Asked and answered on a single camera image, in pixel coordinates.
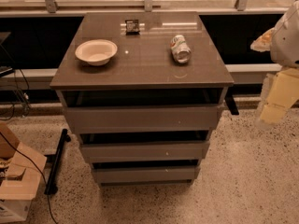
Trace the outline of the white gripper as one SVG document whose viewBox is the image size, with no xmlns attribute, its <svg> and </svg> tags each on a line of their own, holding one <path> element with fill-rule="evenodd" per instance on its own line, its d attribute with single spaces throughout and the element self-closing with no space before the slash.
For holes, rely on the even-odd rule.
<svg viewBox="0 0 299 224">
<path fill-rule="evenodd" d="M 254 40 L 254 51 L 270 51 L 273 62 L 285 68 L 275 75 L 267 74 L 263 81 L 259 121 L 263 124 L 279 123 L 287 111 L 299 100 L 299 0 L 271 28 Z"/>
</svg>

